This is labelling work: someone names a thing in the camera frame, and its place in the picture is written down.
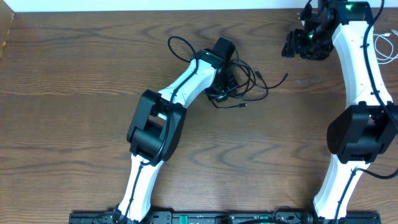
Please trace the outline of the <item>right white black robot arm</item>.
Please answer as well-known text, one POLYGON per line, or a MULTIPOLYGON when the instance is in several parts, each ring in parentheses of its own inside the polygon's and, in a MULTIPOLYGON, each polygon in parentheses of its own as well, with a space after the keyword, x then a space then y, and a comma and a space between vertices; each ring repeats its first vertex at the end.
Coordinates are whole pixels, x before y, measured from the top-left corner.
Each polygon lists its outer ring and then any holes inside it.
POLYGON ((330 123, 330 163, 322 186, 302 223, 380 223, 375 212, 349 212, 349 200, 363 174, 397 136, 397 105, 381 75, 374 46, 378 16, 366 1, 306 3, 301 29, 290 31, 282 56, 321 61, 332 51, 340 60, 345 110, 330 123))

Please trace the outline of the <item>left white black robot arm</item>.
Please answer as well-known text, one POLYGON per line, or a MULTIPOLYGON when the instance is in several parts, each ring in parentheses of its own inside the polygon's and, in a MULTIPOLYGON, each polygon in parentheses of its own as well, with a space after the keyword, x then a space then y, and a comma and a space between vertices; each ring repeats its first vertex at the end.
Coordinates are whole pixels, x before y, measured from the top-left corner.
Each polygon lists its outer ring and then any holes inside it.
POLYGON ((114 209, 114 223, 137 223, 147 216, 160 168, 179 144, 188 107, 226 73, 234 52, 195 52, 186 70, 169 86, 141 95, 127 131, 131 171, 124 197, 114 209))

